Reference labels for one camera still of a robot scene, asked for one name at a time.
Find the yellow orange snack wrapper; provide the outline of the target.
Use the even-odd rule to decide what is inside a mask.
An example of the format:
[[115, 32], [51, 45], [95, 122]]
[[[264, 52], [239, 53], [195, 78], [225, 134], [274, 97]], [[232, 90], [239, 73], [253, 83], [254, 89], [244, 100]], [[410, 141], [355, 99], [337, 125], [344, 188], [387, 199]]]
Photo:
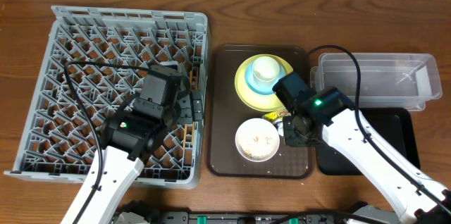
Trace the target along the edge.
[[290, 112], [286, 108], [280, 108], [263, 115], [262, 118], [274, 124], [279, 123], [286, 116], [290, 116]]

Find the pink bowl with food scraps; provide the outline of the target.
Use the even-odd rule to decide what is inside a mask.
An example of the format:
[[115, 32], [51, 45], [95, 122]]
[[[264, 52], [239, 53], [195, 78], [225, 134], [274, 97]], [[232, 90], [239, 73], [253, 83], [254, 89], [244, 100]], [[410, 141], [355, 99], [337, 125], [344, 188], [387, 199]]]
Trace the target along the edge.
[[276, 154], [280, 146], [280, 135], [276, 127], [267, 120], [251, 118], [238, 127], [235, 146], [243, 158], [260, 163]]

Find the white tissue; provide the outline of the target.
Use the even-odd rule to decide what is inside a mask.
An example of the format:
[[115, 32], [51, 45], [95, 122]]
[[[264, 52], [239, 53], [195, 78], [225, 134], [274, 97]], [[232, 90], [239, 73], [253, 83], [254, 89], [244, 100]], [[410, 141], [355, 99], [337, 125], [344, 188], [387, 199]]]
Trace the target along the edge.
[[278, 118], [273, 122], [274, 126], [277, 128], [278, 134], [281, 137], [284, 137], [284, 129], [283, 129], [283, 118]]

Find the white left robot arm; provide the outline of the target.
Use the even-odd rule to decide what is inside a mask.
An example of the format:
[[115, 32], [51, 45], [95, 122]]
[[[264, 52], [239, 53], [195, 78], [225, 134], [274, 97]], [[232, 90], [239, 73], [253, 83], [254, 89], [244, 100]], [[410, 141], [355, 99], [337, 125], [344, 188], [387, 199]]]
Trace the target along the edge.
[[191, 93], [179, 62], [152, 64], [144, 71], [141, 92], [127, 97], [94, 137], [94, 161], [63, 223], [110, 222], [124, 194], [174, 126], [184, 129], [183, 146], [199, 146], [202, 117], [194, 111], [202, 100]]

